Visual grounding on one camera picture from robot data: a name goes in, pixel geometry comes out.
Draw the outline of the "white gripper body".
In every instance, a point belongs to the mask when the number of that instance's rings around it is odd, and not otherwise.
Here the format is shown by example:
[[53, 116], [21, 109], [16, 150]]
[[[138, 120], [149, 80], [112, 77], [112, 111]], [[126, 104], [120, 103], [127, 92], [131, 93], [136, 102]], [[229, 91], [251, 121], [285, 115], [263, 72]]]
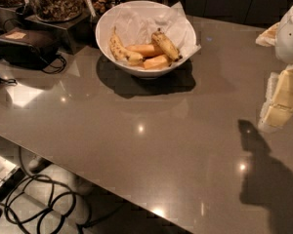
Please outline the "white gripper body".
[[281, 19], [275, 38], [276, 57], [293, 64], [293, 5]]

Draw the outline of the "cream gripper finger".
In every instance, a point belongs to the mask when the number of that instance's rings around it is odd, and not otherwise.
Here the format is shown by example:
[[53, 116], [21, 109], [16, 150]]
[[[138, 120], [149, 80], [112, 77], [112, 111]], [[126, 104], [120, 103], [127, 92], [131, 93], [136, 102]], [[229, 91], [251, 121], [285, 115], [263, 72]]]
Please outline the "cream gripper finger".
[[279, 27], [279, 23], [275, 23], [263, 33], [261, 33], [255, 40], [255, 42], [264, 47], [271, 47], [275, 45], [276, 33]]
[[282, 128], [293, 115], [293, 64], [268, 80], [266, 101], [262, 107], [262, 127]]

